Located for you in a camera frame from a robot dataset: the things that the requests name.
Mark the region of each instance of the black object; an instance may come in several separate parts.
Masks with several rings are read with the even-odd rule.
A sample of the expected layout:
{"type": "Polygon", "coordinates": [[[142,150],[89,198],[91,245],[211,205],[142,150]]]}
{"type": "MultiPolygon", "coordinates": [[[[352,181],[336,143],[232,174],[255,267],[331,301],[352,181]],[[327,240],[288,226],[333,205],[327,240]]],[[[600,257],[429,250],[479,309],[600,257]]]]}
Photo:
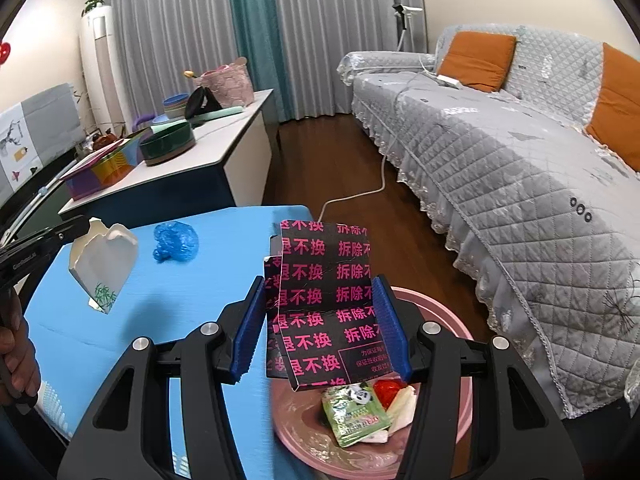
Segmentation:
{"type": "MultiPolygon", "coordinates": [[[[158,346],[149,338],[136,339],[84,414],[58,480],[182,478],[173,473],[169,434],[169,378],[176,377],[181,378],[191,478],[244,480],[222,383],[238,380],[234,344],[242,340],[243,321],[264,290],[263,281],[258,276],[244,301],[227,305],[215,323],[205,323],[184,339],[158,346]]],[[[258,315],[264,319],[264,308],[258,315]]]]}
{"type": "Polygon", "coordinates": [[[184,118],[189,120],[196,116],[219,110],[222,110],[222,106],[213,95],[211,89],[206,86],[199,86],[189,96],[187,106],[184,109],[184,118]]]}
{"type": "MultiPolygon", "coordinates": [[[[62,245],[88,232],[89,219],[80,216],[7,245],[0,251],[0,294],[7,295],[11,286],[50,263],[62,245]]],[[[4,359],[0,359],[0,380],[9,394],[17,399],[15,405],[21,413],[28,413],[35,406],[38,396],[27,396],[13,387],[11,372],[4,363],[4,359]]]]}
{"type": "Polygon", "coordinates": [[[395,12],[398,13],[398,16],[400,16],[400,20],[402,22],[402,30],[406,30],[406,14],[404,13],[404,7],[402,6],[402,4],[393,4],[392,7],[394,8],[395,12]]]}
{"type": "MultiPolygon", "coordinates": [[[[457,338],[425,322],[413,303],[382,287],[409,343],[409,383],[422,383],[397,479],[450,478],[456,446],[460,377],[474,383],[470,469],[460,480],[581,480],[582,466],[551,403],[507,339],[457,338]]],[[[382,328],[382,310],[376,308],[382,328]]],[[[388,340],[393,333],[382,330],[388,340]]]]}

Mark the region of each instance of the gray sofa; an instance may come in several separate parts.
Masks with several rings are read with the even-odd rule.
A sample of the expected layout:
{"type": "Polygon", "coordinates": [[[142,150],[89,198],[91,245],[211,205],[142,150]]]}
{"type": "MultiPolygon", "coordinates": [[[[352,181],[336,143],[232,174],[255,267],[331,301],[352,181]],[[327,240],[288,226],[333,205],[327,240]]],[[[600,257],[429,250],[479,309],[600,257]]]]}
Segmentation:
{"type": "Polygon", "coordinates": [[[640,402],[640,182],[584,132],[602,70],[601,43],[495,24],[447,28],[434,55],[353,52],[338,68],[354,115],[478,280],[489,326],[569,418],[640,402]],[[517,37],[500,92],[424,73],[459,30],[517,37]]]}

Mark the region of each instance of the pink basket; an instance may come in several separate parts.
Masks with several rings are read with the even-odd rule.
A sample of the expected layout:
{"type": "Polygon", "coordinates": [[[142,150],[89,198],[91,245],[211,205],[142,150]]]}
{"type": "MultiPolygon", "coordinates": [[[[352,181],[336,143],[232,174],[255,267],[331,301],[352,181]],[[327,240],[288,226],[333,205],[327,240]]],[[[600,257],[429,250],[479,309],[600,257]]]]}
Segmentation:
{"type": "Polygon", "coordinates": [[[254,86],[246,63],[232,63],[209,70],[196,78],[195,83],[209,88],[223,108],[248,106],[254,102],[254,86]]]}

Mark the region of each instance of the sofa pillow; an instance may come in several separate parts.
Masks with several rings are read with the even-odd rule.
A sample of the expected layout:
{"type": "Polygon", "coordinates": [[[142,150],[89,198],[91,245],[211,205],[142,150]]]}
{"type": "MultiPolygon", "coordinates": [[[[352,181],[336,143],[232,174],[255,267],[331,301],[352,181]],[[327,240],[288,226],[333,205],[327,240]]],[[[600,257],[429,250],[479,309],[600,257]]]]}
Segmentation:
{"type": "Polygon", "coordinates": [[[451,41],[438,75],[483,92],[497,92],[507,77],[516,37],[488,32],[459,32],[451,41]]]}
{"type": "Polygon", "coordinates": [[[640,62],[603,44],[602,88],[587,132],[640,171],[640,62]]]}

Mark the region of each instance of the white paper box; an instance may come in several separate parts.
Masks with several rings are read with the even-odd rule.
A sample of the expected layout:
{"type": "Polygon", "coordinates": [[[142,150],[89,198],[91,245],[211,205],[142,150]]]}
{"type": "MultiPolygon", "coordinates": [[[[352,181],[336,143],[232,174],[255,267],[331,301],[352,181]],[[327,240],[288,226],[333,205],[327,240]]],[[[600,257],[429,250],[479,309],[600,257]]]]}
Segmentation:
{"type": "Polygon", "coordinates": [[[120,224],[107,229],[91,218],[89,232],[71,245],[69,272],[94,300],[90,305],[108,314],[137,258],[135,234],[120,224]]]}

